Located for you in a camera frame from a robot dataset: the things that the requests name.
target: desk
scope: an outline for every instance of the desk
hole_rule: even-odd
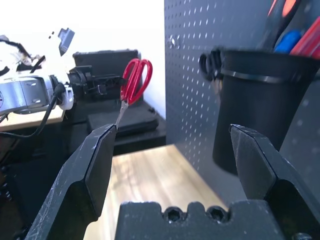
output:
[[[47,124],[60,123],[64,119],[65,111],[63,111],[59,106],[56,106],[52,110],[48,118]],[[29,127],[37,127],[40,125],[42,119],[45,116],[45,111],[36,112],[32,114],[15,114],[10,113],[8,120],[3,120],[0,123],[0,132],[8,132],[17,129],[24,129]]]
[[[207,209],[227,209],[174,145],[114,157],[101,217],[86,229],[85,240],[114,240],[122,202],[154,201],[187,210],[199,201]]]

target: black pegboard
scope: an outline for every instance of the black pegboard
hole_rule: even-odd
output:
[[[221,170],[212,159],[219,104],[211,85],[199,73],[198,61],[214,46],[255,48],[262,38],[271,2],[164,1],[167,143],[177,146],[227,204],[244,199],[245,194],[239,179]],[[319,12],[320,1],[303,1],[288,29],[307,29]],[[172,38],[174,45],[168,43]],[[320,171],[319,88],[317,83],[310,86],[281,149],[309,184],[316,180],[315,170]],[[311,184],[310,188],[320,199],[318,187]]]

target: red scissors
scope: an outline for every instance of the red scissors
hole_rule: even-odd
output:
[[[146,77],[144,83],[142,84],[142,87],[137,90],[145,66],[147,66]],[[146,59],[140,60],[138,58],[134,58],[126,66],[122,78],[128,80],[126,85],[121,86],[120,88],[121,109],[115,123],[116,129],[119,128],[120,120],[122,119],[129,105],[135,103],[146,90],[152,77],[152,72],[152,64],[149,60]]]

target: black cup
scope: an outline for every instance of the black cup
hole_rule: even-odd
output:
[[[211,70],[223,77],[212,155],[221,168],[236,175],[230,124],[258,131],[280,150],[320,61],[262,51],[219,51],[221,69]]]

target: scissor blade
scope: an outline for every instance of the scissor blade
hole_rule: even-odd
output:
[[[125,102],[125,101],[121,102],[120,113],[119,113],[119,116],[118,116],[118,118],[117,118],[117,120],[115,122],[115,126],[116,126],[117,130],[119,128],[120,121],[121,121],[121,119],[122,119],[122,117],[123,117],[123,115],[124,115],[124,113],[125,113],[125,111],[126,111],[126,109],[128,107],[129,107],[129,104],[127,102]]]

